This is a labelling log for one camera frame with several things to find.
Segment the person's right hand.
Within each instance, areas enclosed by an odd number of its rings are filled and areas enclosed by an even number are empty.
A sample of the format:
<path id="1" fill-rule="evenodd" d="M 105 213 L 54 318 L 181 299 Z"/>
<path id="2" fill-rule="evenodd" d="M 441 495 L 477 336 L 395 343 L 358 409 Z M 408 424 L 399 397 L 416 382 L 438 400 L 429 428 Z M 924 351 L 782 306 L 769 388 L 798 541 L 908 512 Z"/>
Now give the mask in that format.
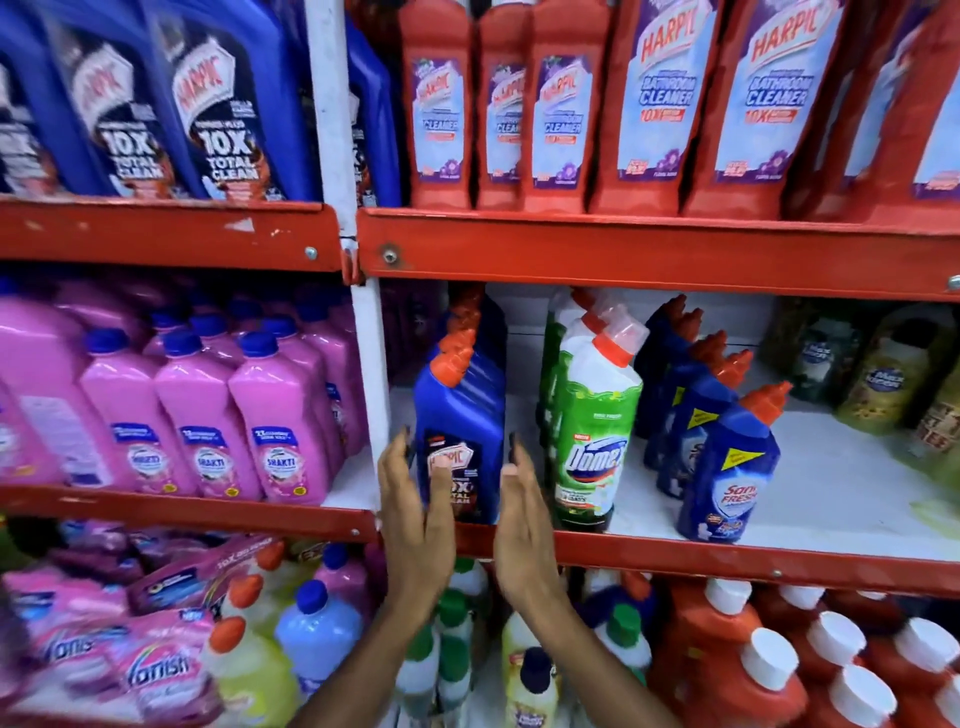
<path id="1" fill-rule="evenodd" d="M 533 460 L 519 434 L 510 434 L 510 460 L 519 468 L 519 512 L 500 512 L 493 564 L 501 593 L 531 624 L 566 596 L 555 554 L 554 527 Z"/>

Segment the blue toilet cleaner bottle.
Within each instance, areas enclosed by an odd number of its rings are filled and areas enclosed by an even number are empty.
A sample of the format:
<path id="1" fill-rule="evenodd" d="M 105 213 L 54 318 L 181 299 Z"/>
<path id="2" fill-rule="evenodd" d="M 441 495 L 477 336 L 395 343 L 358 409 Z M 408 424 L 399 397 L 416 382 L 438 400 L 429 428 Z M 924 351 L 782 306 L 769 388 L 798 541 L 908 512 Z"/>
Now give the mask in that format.
<path id="1" fill-rule="evenodd" d="M 473 341 L 492 357 L 505 358 L 507 329 L 497 315 L 489 315 L 478 306 L 456 305 L 444 312 L 444 331 L 447 334 L 473 332 Z"/>
<path id="2" fill-rule="evenodd" d="M 481 281 L 450 281 L 448 308 L 454 312 L 478 310 L 491 321 L 506 319 L 503 309 L 487 293 L 486 283 Z"/>
<path id="3" fill-rule="evenodd" d="M 438 351 L 414 383 L 415 471 L 428 502 L 433 471 L 449 467 L 456 520 L 491 526 L 500 505 L 503 397 L 467 382 L 473 353 L 468 346 Z"/>
<path id="4" fill-rule="evenodd" d="M 452 330 L 441 337 L 434 346 L 431 357 L 438 354 L 453 354 L 467 363 L 467 373 L 474 379 L 482 378 L 486 387 L 500 395 L 506 393 L 506 374 L 488 351 L 487 346 L 476 347 L 477 329 L 465 327 Z"/>

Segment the person's right forearm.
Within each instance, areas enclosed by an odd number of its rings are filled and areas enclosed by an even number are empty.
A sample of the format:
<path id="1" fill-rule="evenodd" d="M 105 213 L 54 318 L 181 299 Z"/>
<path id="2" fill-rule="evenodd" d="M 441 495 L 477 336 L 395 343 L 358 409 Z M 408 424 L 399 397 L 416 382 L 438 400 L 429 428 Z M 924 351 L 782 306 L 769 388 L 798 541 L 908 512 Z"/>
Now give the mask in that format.
<path id="1" fill-rule="evenodd" d="M 678 718 L 588 629 L 563 593 L 510 598 L 594 728 L 682 728 Z"/>

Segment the green white cleaner bottle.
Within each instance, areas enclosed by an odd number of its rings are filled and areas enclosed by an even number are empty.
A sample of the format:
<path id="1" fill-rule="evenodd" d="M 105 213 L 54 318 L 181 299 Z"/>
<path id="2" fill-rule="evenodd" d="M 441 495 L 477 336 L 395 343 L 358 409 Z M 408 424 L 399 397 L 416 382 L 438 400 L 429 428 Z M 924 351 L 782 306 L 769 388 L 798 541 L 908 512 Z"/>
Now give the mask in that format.
<path id="1" fill-rule="evenodd" d="M 545 440 L 548 434 L 547 411 L 553 386 L 551 382 L 562 339 L 570 325 L 591 309 L 597 296 L 598 289 L 595 287 L 568 286 L 560 288 L 548 304 L 535 407 L 535 419 L 541 440 Z"/>
<path id="2" fill-rule="evenodd" d="M 588 308 L 567 306 L 548 324 L 544 339 L 543 363 L 539 388 L 540 443 L 552 453 L 555 418 L 560 394 L 567 382 L 570 361 L 575 352 L 604 332 L 620 314 L 628 313 L 627 305 L 615 298 L 596 301 Z"/>
<path id="3" fill-rule="evenodd" d="M 573 354 L 551 452 L 554 512 L 562 529 L 609 528 L 643 390 L 634 363 L 648 335 L 629 311 Z"/>

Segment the pink bottle blue cap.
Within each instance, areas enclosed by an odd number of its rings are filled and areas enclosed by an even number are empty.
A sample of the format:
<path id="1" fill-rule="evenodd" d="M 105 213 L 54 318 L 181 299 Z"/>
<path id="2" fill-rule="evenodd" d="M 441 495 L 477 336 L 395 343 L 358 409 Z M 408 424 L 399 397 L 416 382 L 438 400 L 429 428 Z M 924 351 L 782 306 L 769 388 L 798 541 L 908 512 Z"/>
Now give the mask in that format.
<path id="1" fill-rule="evenodd" d="M 346 543 L 330 541 L 326 544 L 314 579 L 323 583 L 331 596 L 351 605 L 364 620 L 370 620 L 374 598 L 368 571 Z"/>

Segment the light blue bottle blue cap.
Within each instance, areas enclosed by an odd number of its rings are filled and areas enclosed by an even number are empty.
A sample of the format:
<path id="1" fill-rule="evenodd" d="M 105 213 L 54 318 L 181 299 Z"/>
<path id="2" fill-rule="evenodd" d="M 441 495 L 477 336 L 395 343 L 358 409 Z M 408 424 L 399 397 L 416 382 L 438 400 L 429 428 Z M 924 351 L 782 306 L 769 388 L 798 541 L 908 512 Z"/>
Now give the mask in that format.
<path id="1" fill-rule="evenodd" d="M 291 664 L 302 701 L 337 670 L 363 634 L 363 615 L 332 595 L 325 583 L 301 584 L 294 603 L 280 614 L 273 637 Z"/>

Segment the dark blue yellow-label bottle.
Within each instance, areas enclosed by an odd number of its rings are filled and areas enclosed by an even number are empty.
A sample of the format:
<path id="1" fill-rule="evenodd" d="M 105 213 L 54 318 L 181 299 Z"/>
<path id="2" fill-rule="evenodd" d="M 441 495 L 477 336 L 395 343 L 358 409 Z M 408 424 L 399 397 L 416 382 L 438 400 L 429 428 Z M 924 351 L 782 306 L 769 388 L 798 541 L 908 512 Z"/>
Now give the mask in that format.
<path id="1" fill-rule="evenodd" d="M 648 439 L 654 431 L 657 390 L 668 364 L 668 342 L 678 337 L 684 342 L 680 349 L 685 350 L 700 334 L 704 310 L 697 307 L 686 313 L 687 300 L 685 294 L 670 298 L 646 321 L 649 336 L 633 363 L 643 382 L 633 430 L 642 439 Z"/>
<path id="2" fill-rule="evenodd" d="M 683 392 L 665 422 L 655 483 L 659 491 L 672 499 L 683 499 L 706 442 L 708 425 L 738 398 L 738 388 L 753 360 L 750 348 L 729 355 L 711 353 L 704 361 L 695 361 L 692 372 L 681 379 Z"/>
<path id="3" fill-rule="evenodd" d="M 671 412 L 683 398 L 691 377 L 711 357 L 724 353 L 727 340 L 725 329 L 693 342 L 677 332 L 667 334 L 662 345 L 666 368 L 654 389 L 652 410 L 647 418 L 650 431 L 646 438 L 643 465 L 649 470 L 657 472 L 664 463 L 665 441 L 672 422 Z"/>
<path id="4" fill-rule="evenodd" d="M 788 381 L 754 389 L 707 426 L 678 512 L 680 536 L 714 544 L 740 541 L 779 464 L 781 449 L 772 427 L 791 389 Z"/>

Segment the yellow bottle dark blue cap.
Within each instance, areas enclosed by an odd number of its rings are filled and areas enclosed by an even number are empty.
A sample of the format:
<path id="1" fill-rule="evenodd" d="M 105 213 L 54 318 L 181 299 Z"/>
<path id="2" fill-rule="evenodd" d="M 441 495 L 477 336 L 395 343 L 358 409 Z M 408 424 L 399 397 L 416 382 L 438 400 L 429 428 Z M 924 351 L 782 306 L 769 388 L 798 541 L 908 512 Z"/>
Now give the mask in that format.
<path id="1" fill-rule="evenodd" d="M 531 646 L 510 667 L 503 728 L 554 728 L 558 706 L 553 661 L 542 647 Z"/>

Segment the yellow bottle orange cap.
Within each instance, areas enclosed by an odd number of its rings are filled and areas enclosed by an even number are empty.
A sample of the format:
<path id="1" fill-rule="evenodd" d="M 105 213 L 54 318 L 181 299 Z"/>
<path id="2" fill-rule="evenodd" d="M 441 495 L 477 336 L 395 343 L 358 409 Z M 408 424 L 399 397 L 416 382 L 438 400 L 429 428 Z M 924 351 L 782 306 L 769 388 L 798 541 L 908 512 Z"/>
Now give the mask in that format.
<path id="1" fill-rule="evenodd" d="M 218 621 L 240 617 L 246 627 L 269 640 L 275 639 L 281 616 L 294 603 L 297 580 L 257 572 L 231 578 Z"/>
<path id="2" fill-rule="evenodd" d="M 286 728 L 300 708 L 289 661 L 241 616 L 216 622 L 200 653 L 223 712 L 212 728 Z"/>

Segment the dark green cleaner bottle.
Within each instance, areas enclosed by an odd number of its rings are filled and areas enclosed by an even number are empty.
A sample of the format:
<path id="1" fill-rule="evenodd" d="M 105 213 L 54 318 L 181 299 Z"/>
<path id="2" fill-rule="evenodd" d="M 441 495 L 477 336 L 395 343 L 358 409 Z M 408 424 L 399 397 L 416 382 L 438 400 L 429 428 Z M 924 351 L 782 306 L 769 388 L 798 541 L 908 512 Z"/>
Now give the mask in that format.
<path id="1" fill-rule="evenodd" d="M 827 309 L 801 330 L 789 370 L 792 396 L 836 407 L 857 361 L 863 330 L 851 310 Z"/>

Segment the pile of pink detergent pouches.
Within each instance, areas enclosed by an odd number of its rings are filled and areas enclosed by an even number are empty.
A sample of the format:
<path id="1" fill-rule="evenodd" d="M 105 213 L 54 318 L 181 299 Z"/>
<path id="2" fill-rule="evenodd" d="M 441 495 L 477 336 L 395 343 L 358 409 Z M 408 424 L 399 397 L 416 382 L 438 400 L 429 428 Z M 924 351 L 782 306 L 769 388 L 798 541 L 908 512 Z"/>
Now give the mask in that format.
<path id="1" fill-rule="evenodd" d="M 202 661 L 232 582 L 278 552 L 282 540 L 233 535 L 164 534 L 162 529 L 101 530 L 124 551 L 69 547 L 51 564 L 0 575 L 18 625 L 28 637 L 34 674 L 63 688 L 72 702 L 126 698 L 146 725 L 211 722 L 225 711 Z"/>

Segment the olive green cleaner bottle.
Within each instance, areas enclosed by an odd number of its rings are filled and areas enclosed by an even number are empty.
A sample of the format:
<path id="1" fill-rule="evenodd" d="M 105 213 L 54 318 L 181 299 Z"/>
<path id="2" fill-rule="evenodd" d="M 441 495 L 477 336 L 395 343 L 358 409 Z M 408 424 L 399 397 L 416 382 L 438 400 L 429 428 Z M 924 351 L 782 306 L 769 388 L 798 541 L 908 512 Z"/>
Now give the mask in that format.
<path id="1" fill-rule="evenodd" d="M 885 314 L 854 368 L 835 419 L 874 435 L 904 426 L 945 374 L 959 336 L 954 307 L 946 303 L 902 304 Z"/>
<path id="2" fill-rule="evenodd" d="M 943 380 L 896 454 L 930 480 L 960 490 L 960 363 Z"/>

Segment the row of red cleaner bottles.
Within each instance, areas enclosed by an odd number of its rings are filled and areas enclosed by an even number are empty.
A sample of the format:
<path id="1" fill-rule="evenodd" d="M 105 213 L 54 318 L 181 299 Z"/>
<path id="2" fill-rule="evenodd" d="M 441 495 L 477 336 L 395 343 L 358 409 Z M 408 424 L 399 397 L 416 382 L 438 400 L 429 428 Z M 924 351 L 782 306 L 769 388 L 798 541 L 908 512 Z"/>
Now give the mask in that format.
<path id="1" fill-rule="evenodd" d="M 960 0 L 402 0 L 412 206 L 960 223 Z"/>

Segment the red metal shelf rail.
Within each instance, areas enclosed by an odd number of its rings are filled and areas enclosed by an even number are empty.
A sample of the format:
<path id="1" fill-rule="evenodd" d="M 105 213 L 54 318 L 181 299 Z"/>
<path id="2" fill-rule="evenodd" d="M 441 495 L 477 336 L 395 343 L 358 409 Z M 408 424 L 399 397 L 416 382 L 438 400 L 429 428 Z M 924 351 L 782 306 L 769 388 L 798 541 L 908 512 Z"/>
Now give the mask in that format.
<path id="1" fill-rule="evenodd" d="M 0 261 L 342 273 L 348 257 L 319 202 L 0 196 Z"/>
<path id="2" fill-rule="evenodd" d="M 960 563 L 558 530 L 558 564 L 960 600 Z"/>
<path id="3" fill-rule="evenodd" d="M 61 486 L 0 486 L 0 512 L 138 527 L 270 533 L 350 543 L 378 540 L 371 511 L 328 506 L 98 491 Z"/>
<path id="4" fill-rule="evenodd" d="M 867 224 L 369 208 L 367 278 L 960 305 L 960 232 Z"/>

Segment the white shelf upright post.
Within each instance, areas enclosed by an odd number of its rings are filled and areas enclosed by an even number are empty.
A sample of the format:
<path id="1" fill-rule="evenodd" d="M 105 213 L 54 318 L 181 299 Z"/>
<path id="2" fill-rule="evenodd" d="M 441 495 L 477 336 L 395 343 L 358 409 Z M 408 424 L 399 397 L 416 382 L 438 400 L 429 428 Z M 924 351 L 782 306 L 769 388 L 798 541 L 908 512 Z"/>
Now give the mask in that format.
<path id="1" fill-rule="evenodd" d="M 364 385 L 368 445 L 343 466 L 324 506 L 379 510 L 378 458 L 391 439 L 391 407 L 379 281 L 360 284 L 353 134 L 344 0 L 303 0 L 324 202 L 337 217 Z"/>

